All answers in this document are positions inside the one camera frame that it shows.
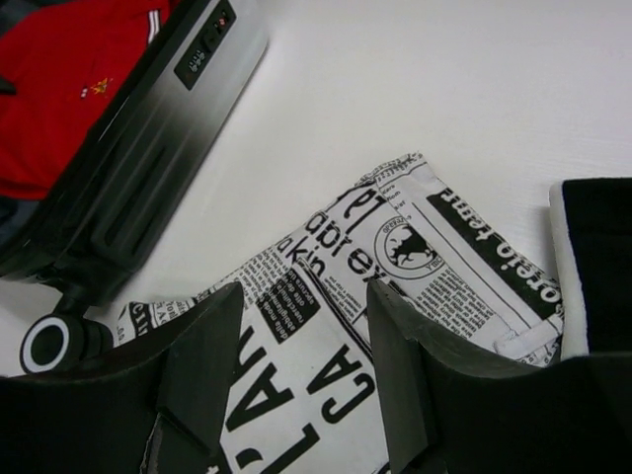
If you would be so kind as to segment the newspaper print garment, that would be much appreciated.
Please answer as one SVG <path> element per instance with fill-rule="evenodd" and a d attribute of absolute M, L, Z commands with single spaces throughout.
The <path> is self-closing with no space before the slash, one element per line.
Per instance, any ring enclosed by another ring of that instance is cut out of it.
<path fill-rule="evenodd" d="M 419 153 L 365 174 L 227 281 L 243 290 L 242 329 L 207 473 L 389 471 L 378 288 L 421 321 L 537 367 L 564 326 L 555 279 Z"/>

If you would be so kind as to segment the black and white garment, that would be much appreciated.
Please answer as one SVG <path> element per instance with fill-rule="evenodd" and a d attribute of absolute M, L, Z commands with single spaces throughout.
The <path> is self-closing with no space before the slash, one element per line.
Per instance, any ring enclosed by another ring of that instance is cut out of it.
<path fill-rule="evenodd" d="M 631 351 L 631 180 L 574 179 L 549 191 L 564 306 L 562 358 Z"/>

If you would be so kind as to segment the red polo shirt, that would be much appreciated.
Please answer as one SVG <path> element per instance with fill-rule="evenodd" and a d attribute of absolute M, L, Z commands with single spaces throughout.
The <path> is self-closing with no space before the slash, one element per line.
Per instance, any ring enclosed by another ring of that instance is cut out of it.
<path fill-rule="evenodd" d="M 69 1 L 2 36 L 2 196 L 46 197 L 176 5 Z"/>

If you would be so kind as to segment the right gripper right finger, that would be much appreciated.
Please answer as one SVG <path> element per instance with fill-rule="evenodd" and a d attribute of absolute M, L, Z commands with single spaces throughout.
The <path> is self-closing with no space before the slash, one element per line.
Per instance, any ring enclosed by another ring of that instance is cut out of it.
<path fill-rule="evenodd" d="M 630 471 L 629 354 L 540 368 L 453 334 L 382 281 L 366 296 L 393 472 Z"/>

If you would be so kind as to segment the black white space suitcase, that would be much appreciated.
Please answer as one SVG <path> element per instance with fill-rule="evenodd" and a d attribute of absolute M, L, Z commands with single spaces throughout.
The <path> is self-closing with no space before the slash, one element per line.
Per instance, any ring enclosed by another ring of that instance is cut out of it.
<path fill-rule="evenodd" d="M 185 1 L 30 219 L 1 248 L 1 276 L 58 291 L 21 340 L 26 373 L 62 370 L 116 337 L 87 318 L 141 269 L 261 61 L 255 1 Z"/>

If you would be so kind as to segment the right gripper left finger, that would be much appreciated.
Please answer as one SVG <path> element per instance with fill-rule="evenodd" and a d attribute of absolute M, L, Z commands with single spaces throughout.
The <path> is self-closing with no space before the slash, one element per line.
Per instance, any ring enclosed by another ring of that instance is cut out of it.
<path fill-rule="evenodd" d="M 1 381 L 5 473 L 203 473 L 219 448 L 244 291 L 229 283 L 63 371 Z"/>

